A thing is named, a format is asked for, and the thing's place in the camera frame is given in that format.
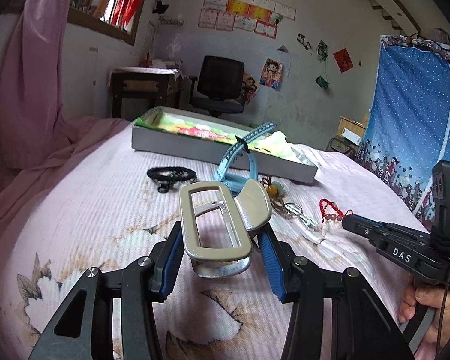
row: office chair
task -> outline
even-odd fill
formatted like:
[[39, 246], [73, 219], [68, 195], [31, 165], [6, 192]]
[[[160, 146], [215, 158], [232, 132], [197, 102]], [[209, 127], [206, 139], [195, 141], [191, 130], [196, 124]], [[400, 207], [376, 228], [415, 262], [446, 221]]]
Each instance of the office chair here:
[[[221, 114], [241, 114], [245, 108], [247, 93], [240, 98], [242, 90], [243, 62], [217, 56], [206, 56], [203, 60], [200, 78], [191, 76], [190, 104], [195, 108], [207, 110], [211, 116]], [[197, 91], [208, 97], [194, 97], [195, 82]]]

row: windowsill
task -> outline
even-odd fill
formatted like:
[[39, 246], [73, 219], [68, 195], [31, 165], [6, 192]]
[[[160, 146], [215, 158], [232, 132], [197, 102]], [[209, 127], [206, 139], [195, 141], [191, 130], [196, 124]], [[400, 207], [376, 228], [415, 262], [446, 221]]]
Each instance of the windowsill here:
[[[23, 7], [25, 6], [25, 1], [27, 0], [10, 0], [2, 13], [21, 14], [23, 12]], [[142, 11], [142, 7], [143, 2], [139, 5], [138, 12]], [[132, 46], [135, 44], [135, 36], [137, 35], [138, 29], [137, 19], [133, 20], [131, 33], [128, 33], [120, 30], [120, 28], [116, 26], [101, 21], [100, 19], [97, 19], [96, 17], [93, 17], [92, 15], [89, 15], [88, 13], [85, 13], [73, 7], [68, 8], [67, 23], [89, 28], [92, 31], [121, 40]]]

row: blue gripper pad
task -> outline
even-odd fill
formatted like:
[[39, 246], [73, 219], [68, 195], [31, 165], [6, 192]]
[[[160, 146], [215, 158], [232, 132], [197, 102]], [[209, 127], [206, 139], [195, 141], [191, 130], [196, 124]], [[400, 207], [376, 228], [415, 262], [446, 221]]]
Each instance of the blue gripper pad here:
[[180, 233], [176, 237], [176, 240], [170, 252], [170, 256], [168, 257], [168, 260], [162, 271], [162, 286], [160, 288], [160, 295], [165, 299], [173, 291], [176, 277], [179, 275], [180, 264], [182, 263], [184, 252], [185, 247], [183, 246], [183, 234], [180, 231]]
[[263, 265], [267, 271], [268, 280], [272, 292], [277, 295], [279, 301], [285, 299], [284, 274], [282, 267], [278, 263], [278, 259], [268, 235], [260, 233], [258, 235], [258, 245], [260, 253], [262, 254]]

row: chair seat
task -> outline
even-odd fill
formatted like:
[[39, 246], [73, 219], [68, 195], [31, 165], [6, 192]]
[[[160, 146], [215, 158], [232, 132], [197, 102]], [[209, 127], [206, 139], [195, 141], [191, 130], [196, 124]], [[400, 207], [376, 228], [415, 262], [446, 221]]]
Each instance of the chair seat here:
[[243, 105], [235, 100], [213, 100], [208, 97], [194, 97], [191, 101], [195, 108], [206, 109], [207, 111], [221, 112], [223, 114], [241, 114]]

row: red bracelet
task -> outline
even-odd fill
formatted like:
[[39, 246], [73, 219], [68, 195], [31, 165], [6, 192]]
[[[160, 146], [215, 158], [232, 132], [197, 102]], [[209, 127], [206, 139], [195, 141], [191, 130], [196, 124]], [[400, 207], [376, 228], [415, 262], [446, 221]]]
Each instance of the red bracelet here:
[[[328, 206], [332, 207], [332, 209], [334, 209], [337, 214], [327, 214]], [[322, 222], [324, 222], [325, 219], [327, 219], [327, 220], [331, 219], [333, 221], [338, 219], [339, 221], [341, 221], [344, 216], [353, 214], [352, 210], [348, 210], [346, 212], [346, 214], [344, 214], [342, 211], [340, 211], [340, 209], [334, 202], [330, 202], [330, 200], [327, 200], [327, 199], [320, 200], [319, 207], [320, 207], [320, 212], [322, 213]]]

